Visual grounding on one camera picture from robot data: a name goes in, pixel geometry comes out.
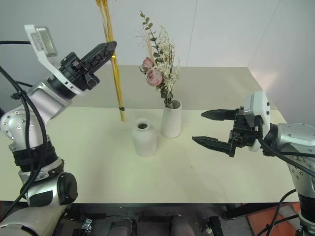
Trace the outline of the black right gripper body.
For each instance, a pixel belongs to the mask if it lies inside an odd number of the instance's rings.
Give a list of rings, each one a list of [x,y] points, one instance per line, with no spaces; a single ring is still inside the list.
[[[250,116],[250,122],[244,115],[244,107],[236,112],[233,128],[229,134],[228,143],[231,144],[229,156],[234,157],[236,148],[252,147],[257,137],[262,135],[261,116]]]

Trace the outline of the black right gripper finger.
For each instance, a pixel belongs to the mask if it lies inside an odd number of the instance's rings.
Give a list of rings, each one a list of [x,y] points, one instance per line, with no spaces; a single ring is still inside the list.
[[[234,147],[231,143],[222,142],[216,138],[206,136],[193,136],[192,140],[207,149],[222,152],[230,157],[234,157]]]
[[[214,109],[201,113],[201,116],[211,120],[235,120],[235,116],[239,113],[239,109]]]

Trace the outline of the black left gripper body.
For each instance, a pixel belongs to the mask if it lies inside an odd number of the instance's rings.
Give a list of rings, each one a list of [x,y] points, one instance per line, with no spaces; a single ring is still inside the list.
[[[98,64],[91,52],[81,59],[71,52],[61,61],[60,72],[80,90],[91,90],[100,82],[94,74]]]

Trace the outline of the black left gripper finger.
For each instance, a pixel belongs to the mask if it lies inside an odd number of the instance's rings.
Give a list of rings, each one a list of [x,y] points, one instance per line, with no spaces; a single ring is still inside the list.
[[[97,45],[85,55],[85,68],[95,73],[107,63],[115,52],[116,45]]]
[[[81,62],[85,66],[103,66],[111,59],[116,47],[116,41],[98,44],[81,59]]]

